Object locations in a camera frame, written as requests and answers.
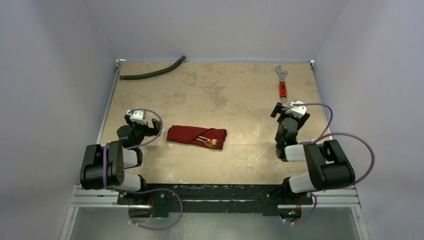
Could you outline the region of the dark red cloth napkin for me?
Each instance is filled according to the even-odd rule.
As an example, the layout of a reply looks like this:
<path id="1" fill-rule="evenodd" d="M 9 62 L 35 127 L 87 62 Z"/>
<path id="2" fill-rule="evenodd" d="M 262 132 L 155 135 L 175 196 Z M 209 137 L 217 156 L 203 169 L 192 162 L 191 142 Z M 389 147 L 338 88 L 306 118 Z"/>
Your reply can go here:
<path id="1" fill-rule="evenodd" d="M 204 127 L 195 127 L 195 126 L 183 126 L 183 125 L 172 125 L 168 131 L 166 140 L 168 142 L 184 144 L 184 145 L 193 145 L 198 147 L 204 147 L 205 144 L 201 141 L 196 140 L 197 136 L 203 136 L 208 139 L 217 139 L 219 141 L 226 140 L 228 133 L 226 129 L 218 128 L 204 128 Z M 217 148 L 208 148 L 215 150 L 222 150 L 224 145 Z"/>

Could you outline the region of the gold fork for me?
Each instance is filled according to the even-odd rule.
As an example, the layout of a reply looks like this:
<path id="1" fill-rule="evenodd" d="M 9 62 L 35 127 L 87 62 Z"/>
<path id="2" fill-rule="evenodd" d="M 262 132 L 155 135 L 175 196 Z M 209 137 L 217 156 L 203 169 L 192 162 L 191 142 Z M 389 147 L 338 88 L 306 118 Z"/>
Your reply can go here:
<path id="1" fill-rule="evenodd" d="M 222 146 L 224 144 L 224 141 L 222 141 L 222 140 L 209 139 L 207 137 L 200 136 L 200 135 L 197 136 L 195 139 L 203 142 L 208 148 L 217 148 L 217 147 Z"/>

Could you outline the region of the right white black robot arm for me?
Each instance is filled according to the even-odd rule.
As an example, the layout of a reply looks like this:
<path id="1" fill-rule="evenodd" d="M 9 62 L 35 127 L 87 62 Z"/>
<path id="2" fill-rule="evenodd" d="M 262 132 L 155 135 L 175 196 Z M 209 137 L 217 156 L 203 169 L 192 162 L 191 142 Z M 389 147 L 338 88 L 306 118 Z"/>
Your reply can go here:
<path id="1" fill-rule="evenodd" d="M 275 152 L 283 162 L 305 162 L 304 173 L 287 177 L 281 184 L 280 196 L 288 204 L 302 193 L 347 187 L 354 183 L 356 174 L 337 140 L 322 143 L 300 143 L 298 133 L 310 114 L 304 105 L 285 107 L 278 102 L 270 116 L 277 117 Z"/>

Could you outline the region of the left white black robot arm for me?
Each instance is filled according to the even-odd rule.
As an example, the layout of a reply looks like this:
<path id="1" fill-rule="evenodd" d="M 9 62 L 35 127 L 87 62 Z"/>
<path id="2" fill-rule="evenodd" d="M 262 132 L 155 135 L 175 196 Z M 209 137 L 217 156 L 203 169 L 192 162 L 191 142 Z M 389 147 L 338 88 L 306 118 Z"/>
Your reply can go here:
<path id="1" fill-rule="evenodd" d="M 142 165 L 140 147 L 146 137 L 160 136 L 163 123 L 161 118 L 153 118 L 152 126 L 149 126 L 143 110 L 128 112 L 124 119 L 126 124 L 116 131 L 118 140 L 86 147 L 79 184 L 84 190 L 130 192 L 130 199 L 142 205 L 149 199 L 146 180 L 142 175 L 126 172 L 126 169 Z"/>

